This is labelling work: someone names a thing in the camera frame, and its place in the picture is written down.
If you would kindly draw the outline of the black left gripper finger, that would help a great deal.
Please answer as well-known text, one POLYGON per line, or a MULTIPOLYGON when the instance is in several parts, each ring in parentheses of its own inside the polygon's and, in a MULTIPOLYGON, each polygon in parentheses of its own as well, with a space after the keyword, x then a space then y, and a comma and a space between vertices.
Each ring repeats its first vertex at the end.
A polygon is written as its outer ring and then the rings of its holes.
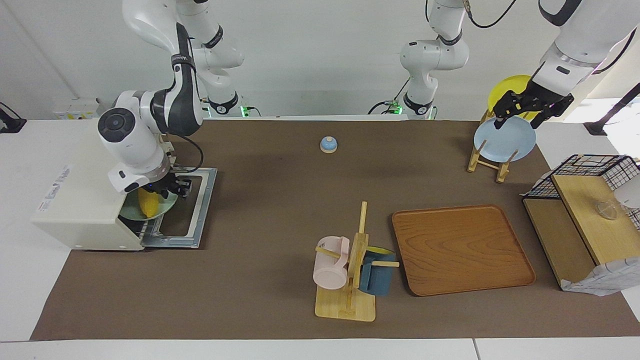
POLYGON ((505 121, 513 116, 521 114, 521 95, 509 89, 506 91, 493 107, 494 116, 494 128, 500 130, 505 121))
POLYGON ((574 102, 575 98, 573 94, 563 96, 560 100, 554 103, 548 103, 542 105, 541 111, 537 114, 537 123, 542 124, 548 121, 551 117, 560 117, 567 110, 569 105, 574 102))

